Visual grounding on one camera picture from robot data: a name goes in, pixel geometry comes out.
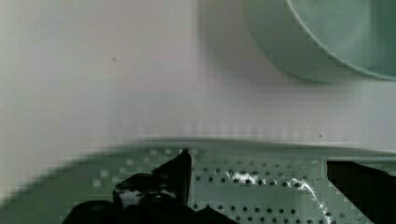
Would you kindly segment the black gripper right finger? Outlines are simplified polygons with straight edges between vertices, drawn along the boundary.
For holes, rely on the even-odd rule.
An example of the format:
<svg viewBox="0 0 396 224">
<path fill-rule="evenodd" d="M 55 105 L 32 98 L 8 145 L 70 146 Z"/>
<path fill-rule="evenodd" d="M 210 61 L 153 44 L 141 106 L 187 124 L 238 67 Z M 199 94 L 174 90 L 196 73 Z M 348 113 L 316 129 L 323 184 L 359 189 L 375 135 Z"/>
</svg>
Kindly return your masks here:
<svg viewBox="0 0 396 224">
<path fill-rule="evenodd" d="M 327 177 L 374 224 L 395 224 L 394 175 L 353 161 L 328 161 Z"/>
</svg>

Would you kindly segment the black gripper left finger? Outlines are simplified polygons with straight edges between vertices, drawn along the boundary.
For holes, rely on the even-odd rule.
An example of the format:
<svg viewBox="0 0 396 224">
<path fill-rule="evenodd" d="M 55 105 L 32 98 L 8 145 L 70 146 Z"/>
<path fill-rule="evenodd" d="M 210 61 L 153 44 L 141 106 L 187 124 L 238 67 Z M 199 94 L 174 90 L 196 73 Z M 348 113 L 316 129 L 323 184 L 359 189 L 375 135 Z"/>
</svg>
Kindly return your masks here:
<svg viewBox="0 0 396 224">
<path fill-rule="evenodd" d="M 210 206 L 188 207 L 191 155 L 184 148 L 149 173 L 132 175 L 112 191 L 112 200 L 76 205 L 62 224 L 238 224 Z"/>
</svg>

